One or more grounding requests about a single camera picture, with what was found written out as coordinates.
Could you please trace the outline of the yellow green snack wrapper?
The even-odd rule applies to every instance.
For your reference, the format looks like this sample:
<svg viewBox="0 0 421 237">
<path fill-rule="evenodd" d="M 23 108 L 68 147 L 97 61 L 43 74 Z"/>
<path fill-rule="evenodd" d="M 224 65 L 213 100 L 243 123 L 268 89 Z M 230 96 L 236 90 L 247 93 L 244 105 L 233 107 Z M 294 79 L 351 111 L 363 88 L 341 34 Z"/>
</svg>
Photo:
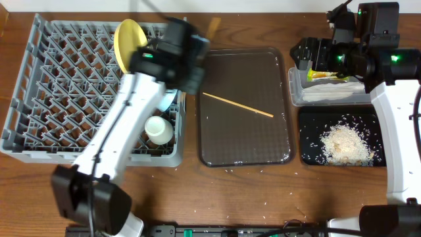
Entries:
<svg viewBox="0 0 421 237">
<path fill-rule="evenodd" d="M 315 82 L 315 81 L 321 81 L 321 80 L 339 80 L 348 82 L 349 77 L 340 78 L 337 76 L 336 72 L 321 72 L 321 71 L 315 71 L 313 69 L 310 69 L 307 72 L 307 82 Z"/>
</svg>

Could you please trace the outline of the white napkin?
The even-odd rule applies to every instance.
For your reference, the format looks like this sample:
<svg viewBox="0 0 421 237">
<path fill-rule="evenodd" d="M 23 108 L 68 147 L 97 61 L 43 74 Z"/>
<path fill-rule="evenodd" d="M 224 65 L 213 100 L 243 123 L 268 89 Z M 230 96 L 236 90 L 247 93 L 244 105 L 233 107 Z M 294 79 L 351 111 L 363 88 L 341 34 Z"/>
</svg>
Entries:
<svg viewBox="0 0 421 237">
<path fill-rule="evenodd" d="M 345 82 L 340 84 L 319 84 L 303 90 L 303 100 L 308 102 L 322 100 L 338 100 L 364 91 L 364 85 L 359 82 Z"/>
</svg>

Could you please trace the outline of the light blue bowl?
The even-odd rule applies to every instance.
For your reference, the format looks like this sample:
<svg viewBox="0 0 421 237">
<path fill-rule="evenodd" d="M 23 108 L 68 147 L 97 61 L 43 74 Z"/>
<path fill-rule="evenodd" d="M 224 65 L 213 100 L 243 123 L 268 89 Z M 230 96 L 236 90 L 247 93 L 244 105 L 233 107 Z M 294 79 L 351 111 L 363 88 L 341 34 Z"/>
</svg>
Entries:
<svg viewBox="0 0 421 237">
<path fill-rule="evenodd" d="M 177 94 L 178 94 L 177 89 L 166 90 L 164 97 L 162 98 L 161 102 L 157 106 L 157 109 L 161 112 L 165 112 L 171 106 Z"/>
</svg>

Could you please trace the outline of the yellow round plate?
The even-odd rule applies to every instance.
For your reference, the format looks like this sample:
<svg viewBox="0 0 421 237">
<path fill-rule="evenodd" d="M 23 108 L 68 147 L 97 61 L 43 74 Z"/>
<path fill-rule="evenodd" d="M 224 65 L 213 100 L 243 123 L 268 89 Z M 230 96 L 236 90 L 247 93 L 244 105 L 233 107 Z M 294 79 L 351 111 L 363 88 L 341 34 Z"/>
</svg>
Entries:
<svg viewBox="0 0 421 237">
<path fill-rule="evenodd" d="M 116 61 L 124 74 L 129 72 L 132 53 L 138 47 L 147 45 L 147 38 L 141 26 L 132 19 L 123 20 L 114 32 Z"/>
</svg>

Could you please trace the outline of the white paper cup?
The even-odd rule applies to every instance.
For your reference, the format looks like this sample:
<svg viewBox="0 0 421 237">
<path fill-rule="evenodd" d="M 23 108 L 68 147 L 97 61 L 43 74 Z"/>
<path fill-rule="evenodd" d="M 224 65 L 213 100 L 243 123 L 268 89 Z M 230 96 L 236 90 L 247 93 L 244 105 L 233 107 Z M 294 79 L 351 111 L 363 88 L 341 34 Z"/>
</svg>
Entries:
<svg viewBox="0 0 421 237">
<path fill-rule="evenodd" d="M 171 123 L 159 116 L 152 116 L 147 119 L 145 132 L 151 142 L 156 145 L 167 144 L 174 135 Z"/>
</svg>

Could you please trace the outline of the wooden chopstick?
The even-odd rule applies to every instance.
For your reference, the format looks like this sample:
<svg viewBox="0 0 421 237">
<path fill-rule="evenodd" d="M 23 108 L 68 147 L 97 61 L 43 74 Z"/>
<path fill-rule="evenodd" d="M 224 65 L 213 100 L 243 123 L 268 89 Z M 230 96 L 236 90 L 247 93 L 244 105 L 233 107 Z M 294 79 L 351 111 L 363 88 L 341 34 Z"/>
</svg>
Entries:
<svg viewBox="0 0 421 237">
<path fill-rule="evenodd" d="M 206 36 L 205 36 L 209 41 L 212 41 L 212 39 L 214 38 L 214 35 L 220 23 L 221 23 L 221 18 L 218 18 L 218 17 L 213 17 L 210 20 L 209 27 L 207 29 Z"/>
<path fill-rule="evenodd" d="M 267 113 L 267 112 L 264 112 L 264 111 L 261 111 L 261 110 L 258 110 L 258 109 L 255 109 L 255 108 L 252 108 L 252 107 L 249 107 L 249 106 L 240 104 L 240 103 L 237 103 L 235 101 L 231 101 L 229 99 L 218 97 L 216 95 L 212 95 L 212 94 L 205 93 L 205 92 L 202 92 L 202 94 L 205 95 L 205 96 L 207 96 L 207 97 L 211 97 L 213 99 L 216 99 L 216 100 L 219 100 L 219 101 L 223 101 L 223 102 L 228 103 L 230 105 L 233 105 L 233 106 L 236 106 L 236 107 L 240 107 L 242 109 L 246 109 L 248 111 L 252 111 L 254 113 L 257 113 L 257 114 L 260 114 L 260 115 L 264 115 L 266 117 L 274 118 L 274 115 L 273 114 L 270 114 L 270 113 Z"/>
</svg>

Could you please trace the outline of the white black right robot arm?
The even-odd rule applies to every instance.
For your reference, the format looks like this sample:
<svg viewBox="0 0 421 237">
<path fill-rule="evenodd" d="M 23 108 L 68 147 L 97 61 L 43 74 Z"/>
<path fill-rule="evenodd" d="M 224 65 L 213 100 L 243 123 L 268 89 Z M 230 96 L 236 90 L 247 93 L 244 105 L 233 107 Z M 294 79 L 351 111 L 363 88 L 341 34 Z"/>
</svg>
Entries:
<svg viewBox="0 0 421 237">
<path fill-rule="evenodd" d="M 292 93 L 296 105 L 355 101 L 346 77 L 375 109 L 387 167 L 387 203 L 368 205 L 358 217 L 328 222 L 325 236 L 420 235 L 420 51 L 399 47 L 399 4 L 346 3 L 326 13 L 330 39 L 303 38 L 291 48 L 298 72 L 334 72 L 338 83 L 309 83 Z"/>
</svg>

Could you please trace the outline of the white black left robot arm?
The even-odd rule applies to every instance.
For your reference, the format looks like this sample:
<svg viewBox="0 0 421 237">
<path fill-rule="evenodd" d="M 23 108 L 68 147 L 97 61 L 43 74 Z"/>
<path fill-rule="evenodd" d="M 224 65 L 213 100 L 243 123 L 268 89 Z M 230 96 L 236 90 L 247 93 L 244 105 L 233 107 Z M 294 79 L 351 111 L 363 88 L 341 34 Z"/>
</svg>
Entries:
<svg viewBox="0 0 421 237">
<path fill-rule="evenodd" d="M 118 25 L 114 52 L 124 73 L 118 93 L 83 152 L 51 176 L 61 216 L 87 225 L 92 236 L 141 235 L 143 221 L 132 213 L 132 199 L 120 188 L 129 157 L 168 90 L 198 92 L 208 47 L 209 40 L 196 27 L 178 18 L 167 18 L 163 36 L 153 39 L 134 20 Z"/>
</svg>

